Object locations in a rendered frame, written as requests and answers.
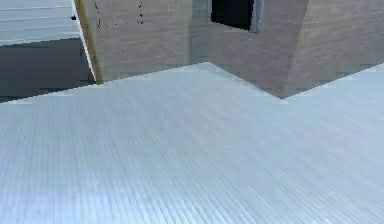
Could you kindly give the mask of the grey room door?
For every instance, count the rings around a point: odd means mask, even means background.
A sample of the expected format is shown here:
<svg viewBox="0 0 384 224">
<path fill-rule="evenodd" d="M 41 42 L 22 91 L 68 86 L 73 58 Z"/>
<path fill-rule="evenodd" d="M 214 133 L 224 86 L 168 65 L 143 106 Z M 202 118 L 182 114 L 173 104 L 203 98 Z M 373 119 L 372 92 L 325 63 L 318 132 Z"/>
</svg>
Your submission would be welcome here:
<svg viewBox="0 0 384 224">
<path fill-rule="evenodd" d="M 0 103 L 95 82 L 75 0 L 0 0 Z"/>
</svg>

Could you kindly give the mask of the dark window with grey frame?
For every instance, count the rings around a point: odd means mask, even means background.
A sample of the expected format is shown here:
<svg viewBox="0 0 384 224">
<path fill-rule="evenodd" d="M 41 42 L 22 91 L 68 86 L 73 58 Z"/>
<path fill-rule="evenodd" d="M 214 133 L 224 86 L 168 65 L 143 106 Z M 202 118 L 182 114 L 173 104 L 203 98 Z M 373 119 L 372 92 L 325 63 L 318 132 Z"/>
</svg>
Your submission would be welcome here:
<svg viewBox="0 0 384 224">
<path fill-rule="evenodd" d="M 208 0 L 210 21 L 259 33 L 263 24 L 265 0 Z"/>
</svg>

